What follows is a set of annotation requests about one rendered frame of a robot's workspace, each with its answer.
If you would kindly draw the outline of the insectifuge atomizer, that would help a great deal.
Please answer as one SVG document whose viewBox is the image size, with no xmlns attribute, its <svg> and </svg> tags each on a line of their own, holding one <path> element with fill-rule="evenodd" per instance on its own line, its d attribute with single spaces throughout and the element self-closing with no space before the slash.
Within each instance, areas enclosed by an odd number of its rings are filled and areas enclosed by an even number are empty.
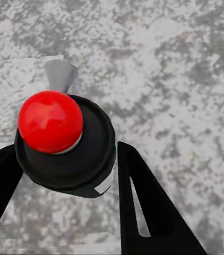
<svg viewBox="0 0 224 255">
<path fill-rule="evenodd" d="M 112 183 L 115 130 L 109 115 L 89 99 L 66 95 L 77 67 L 52 60 L 45 65 L 51 91 L 22 105 L 14 141 L 16 159 L 31 180 L 53 192 L 97 198 Z"/>
</svg>

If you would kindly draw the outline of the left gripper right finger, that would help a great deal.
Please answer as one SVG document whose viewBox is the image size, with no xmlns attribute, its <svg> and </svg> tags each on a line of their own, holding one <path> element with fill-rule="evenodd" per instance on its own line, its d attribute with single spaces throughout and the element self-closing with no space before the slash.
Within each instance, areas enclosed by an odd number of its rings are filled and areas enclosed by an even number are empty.
<svg viewBox="0 0 224 255">
<path fill-rule="evenodd" d="M 118 142 L 122 255 L 207 255 L 138 151 Z M 130 177 L 150 237 L 138 233 Z"/>
</svg>

